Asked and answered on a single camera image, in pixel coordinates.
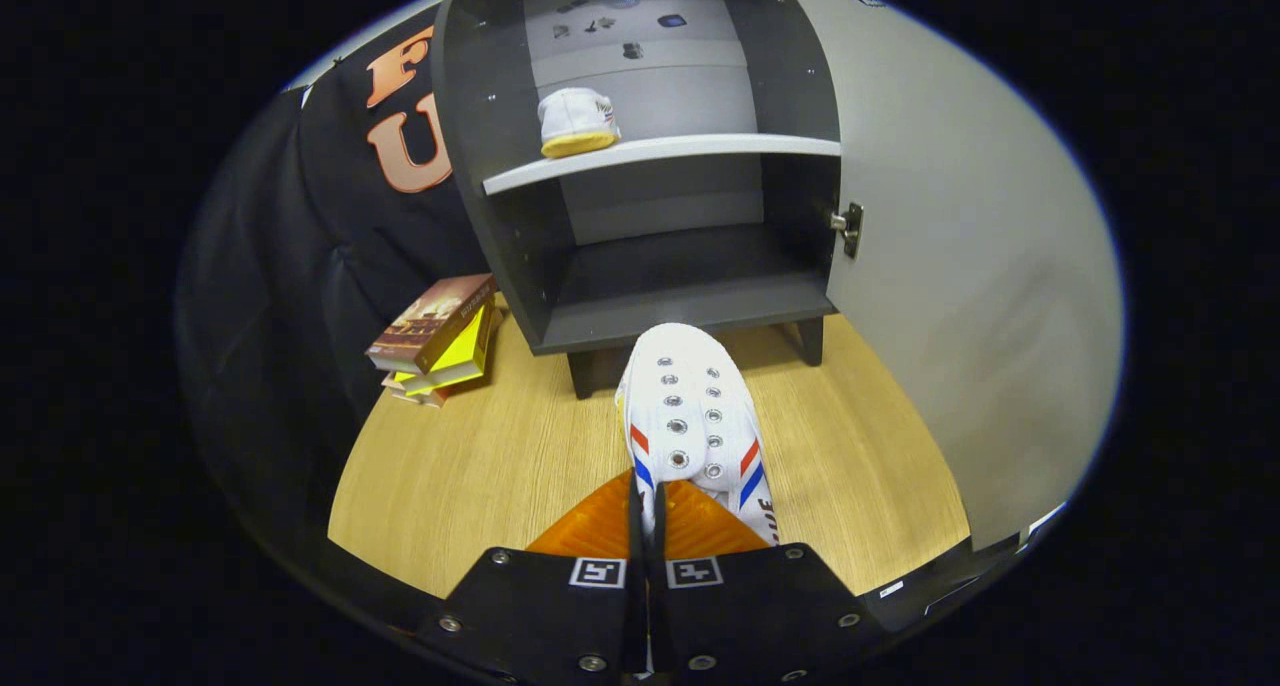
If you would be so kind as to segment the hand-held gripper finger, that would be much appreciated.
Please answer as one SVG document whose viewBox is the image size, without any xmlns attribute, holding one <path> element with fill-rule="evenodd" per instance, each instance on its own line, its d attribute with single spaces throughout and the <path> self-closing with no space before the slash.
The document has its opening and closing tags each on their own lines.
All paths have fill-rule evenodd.
<svg viewBox="0 0 1280 686">
<path fill-rule="evenodd" d="M 654 664 L 672 685 L 841 683 L 891 632 L 805 543 L 673 558 L 675 504 L 655 493 Z"/>
<path fill-rule="evenodd" d="M 609 477 L 525 549 L 486 549 L 417 645 L 495 685 L 621 685 L 645 664 L 634 474 Z"/>
</svg>

